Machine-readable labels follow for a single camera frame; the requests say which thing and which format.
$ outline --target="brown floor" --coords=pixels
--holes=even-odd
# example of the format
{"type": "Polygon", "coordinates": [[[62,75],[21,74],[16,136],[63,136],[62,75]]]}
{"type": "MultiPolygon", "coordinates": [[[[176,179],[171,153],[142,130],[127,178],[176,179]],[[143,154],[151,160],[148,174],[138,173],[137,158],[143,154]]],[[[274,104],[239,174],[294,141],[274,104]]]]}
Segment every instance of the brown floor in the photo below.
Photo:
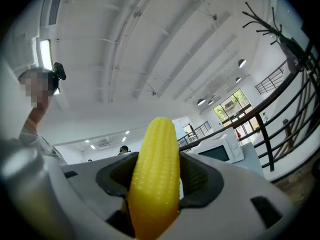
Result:
{"type": "Polygon", "coordinates": [[[303,204],[308,199],[316,185],[316,179],[311,174],[311,168],[318,158],[320,158],[320,153],[287,178],[275,183],[297,205],[303,204]]]}

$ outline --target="black headset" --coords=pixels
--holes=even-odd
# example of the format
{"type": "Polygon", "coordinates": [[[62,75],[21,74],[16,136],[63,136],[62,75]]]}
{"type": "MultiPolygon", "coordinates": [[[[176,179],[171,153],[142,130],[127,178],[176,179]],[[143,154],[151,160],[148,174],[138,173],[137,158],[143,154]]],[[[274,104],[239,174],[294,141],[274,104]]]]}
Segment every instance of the black headset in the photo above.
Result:
{"type": "Polygon", "coordinates": [[[52,93],[50,92],[49,96],[52,96],[57,91],[59,80],[64,81],[67,78],[64,66],[59,62],[53,64],[53,71],[43,67],[34,67],[23,72],[18,79],[24,79],[28,73],[42,73],[42,78],[48,79],[48,84],[53,86],[52,93]]]}

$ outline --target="microwave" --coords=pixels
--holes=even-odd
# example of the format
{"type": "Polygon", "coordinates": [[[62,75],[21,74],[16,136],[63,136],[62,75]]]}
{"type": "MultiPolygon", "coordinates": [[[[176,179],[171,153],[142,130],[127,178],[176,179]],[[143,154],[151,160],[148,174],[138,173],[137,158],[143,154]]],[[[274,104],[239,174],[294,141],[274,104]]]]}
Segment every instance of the microwave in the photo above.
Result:
{"type": "Polygon", "coordinates": [[[245,159],[233,128],[201,141],[191,152],[230,164],[245,159]]]}

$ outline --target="balcony railing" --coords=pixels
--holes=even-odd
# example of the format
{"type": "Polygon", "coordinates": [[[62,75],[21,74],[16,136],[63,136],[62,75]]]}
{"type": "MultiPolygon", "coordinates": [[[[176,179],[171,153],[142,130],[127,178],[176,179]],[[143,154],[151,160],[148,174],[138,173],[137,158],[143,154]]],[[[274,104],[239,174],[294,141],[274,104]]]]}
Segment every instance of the balcony railing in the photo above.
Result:
{"type": "Polygon", "coordinates": [[[218,133],[221,133],[225,131],[226,129],[232,127],[236,129],[237,127],[243,125],[244,123],[248,122],[250,119],[253,117],[256,118],[259,127],[256,128],[254,131],[251,133],[247,134],[246,136],[243,136],[242,138],[239,139],[239,141],[243,141],[247,139],[248,137],[254,135],[255,133],[261,132],[263,136],[263,140],[260,141],[259,143],[255,144],[254,147],[257,148],[263,144],[265,144],[266,147],[266,152],[260,154],[258,157],[259,159],[263,157],[268,157],[268,162],[262,165],[262,168],[269,167],[270,171],[275,170],[275,163],[279,161],[280,159],[284,158],[291,152],[293,152],[297,147],[299,147],[313,132],[314,130],[320,125],[320,117],[317,114],[319,111],[319,100],[320,100],[320,87],[319,87],[319,82],[320,82],[320,67],[319,67],[319,59],[316,60],[313,55],[310,52],[306,52],[308,54],[308,60],[306,63],[306,67],[303,71],[297,71],[296,73],[290,73],[287,78],[283,80],[281,85],[275,89],[273,93],[270,94],[268,98],[266,98],[262,103],[260,103],[258,106],[256,106],[253,110],[251,110],[249,113],[247,113],[245,116],[241,117],[239,120],[233,122],[232,124],[227,125],[226,127],[215,131],[212,134],[209,134],[201,139],[195,140],[194,142],[188,143],[182,147],[180,147],[180,151],[185,151],[189,150],[193,147],[196,147],[199,145],[199,143],[203,140],[206,140],[218,133]],[[270,118],[266,123],[263,122],[260,113],[265,110],[268,106],[271,105],[285,90],[286,88],[293,82],[293,80],[298,76],[298,74],[305,74],[307,76],[306,81],[302,84],[300,90],[293,96],[291,100],[277,113],[275,114],[272,118],[270,118]],[[314,92],[310,93],[310,84],[314,88],[314,92]],[[302,105],[298,106],[298,111],[295,113],[295,115],[290,118],[287,122],[284,123],[282,127],[280,127],[276,132],[274,132],[271,135],[268,135],[268,132],[266,130],[266,126],[270,125],[272,122],[274,122],[280,115],[282,115],[286,109],[289,108],[289,106],[298,98],[302,95],[304,92],[305,88],[309,86],[308,92],[309,95],[306,97],[306,94],[304,94],[303,98],[303,103],[302,105]],[[308,108],[312,108],[311,114],[305,118],[306,116],[306,111],[308,108]],[[289,136],[286,136],[286,138],[278,143],[277,145],[273,146],[271,145],[270,140],[278,136],[282,131],[287,129],[290,125],[293,125],[297,120],[297,124],[295,127],[293,127],[293,131],[289,136]],[[308,124],[310,124],[308,127],[308,130],[306,131],[305,135],[297,142],[294,143],[292,140],[297,139],[297,135],[299,132],[308,124]],[[290,148],[285,148],[285,151],[282,151],[282,154],[279,156],[273,156],[273,152],[276,151],[277,149],[281,149],[284,145],[286,147],[288,146],[288,142],[290,144],[294,143],[293,146],[290,145],[290,148]]]}
{"type": "Polygon", "coordinates": [[[211,129],[211,126],[209,125],[208,121],[206,121],[204,124],[201,124],[198,128],[194,129],[194,131],[178,139],[179,148],[200,140],[206,135],[209,129],[211,129]]]}
{"type": "Polygon", "coordinates": [[[270,75],[263,79],[261,83],[255,86],[260,94],[270,93],[280,86],[284,78],[283,66],[286,64],[286,62],[287,60],[285,60],[280,66],[276,68],[275,71],[273,71],[270,75]]]}

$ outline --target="yellow corn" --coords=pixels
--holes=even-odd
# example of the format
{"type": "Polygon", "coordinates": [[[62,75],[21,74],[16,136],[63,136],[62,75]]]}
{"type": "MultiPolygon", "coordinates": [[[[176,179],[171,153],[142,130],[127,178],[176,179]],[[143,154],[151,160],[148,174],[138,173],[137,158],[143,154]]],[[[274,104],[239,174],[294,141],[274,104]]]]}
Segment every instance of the yellow corn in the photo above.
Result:
{"type": "Polygon", "coordinates": [[[175,126],[168,118],[157,117],[146,130],[128,193],[138,240],[156,239],[178,216],[179,178],[175,126]]]}

